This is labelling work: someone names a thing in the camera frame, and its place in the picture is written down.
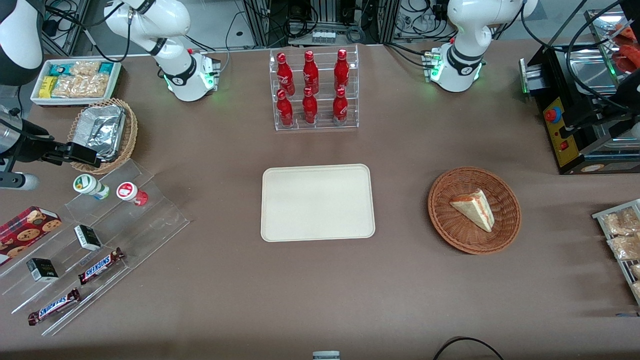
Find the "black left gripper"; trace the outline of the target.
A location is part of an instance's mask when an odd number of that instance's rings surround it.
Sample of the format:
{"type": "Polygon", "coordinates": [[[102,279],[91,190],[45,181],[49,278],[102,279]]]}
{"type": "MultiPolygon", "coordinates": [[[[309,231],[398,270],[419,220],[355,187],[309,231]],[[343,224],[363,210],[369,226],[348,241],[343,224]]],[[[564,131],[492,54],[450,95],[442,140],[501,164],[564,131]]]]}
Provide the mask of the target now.
{"type": "Polygon", "coordinates": [[[564,125],[558,130],[562,139],[594,126],[605,126],[608,136],[617,139],[630,132],[639,121],[638,109],[624,110],[576,90],[561,89],[558,98],[563,105],[564,125]]]}

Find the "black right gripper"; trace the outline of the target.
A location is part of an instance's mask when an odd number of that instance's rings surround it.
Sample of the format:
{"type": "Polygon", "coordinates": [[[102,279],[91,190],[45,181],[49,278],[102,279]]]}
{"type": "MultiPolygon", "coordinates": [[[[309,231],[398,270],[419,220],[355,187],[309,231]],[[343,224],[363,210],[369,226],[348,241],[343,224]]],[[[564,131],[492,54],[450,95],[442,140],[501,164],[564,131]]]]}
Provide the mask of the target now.
{"type": "Polygon", "coordinates": [[[7,150],[7,159],[23,163],[42,161],[55,166],[61,166],[64,162],[78,162],[100,167],[102,163],[95,150],[76,142],[57,142],[44,128],[27,120],[22,120],[22,132],[17,142],[7,150]]]}

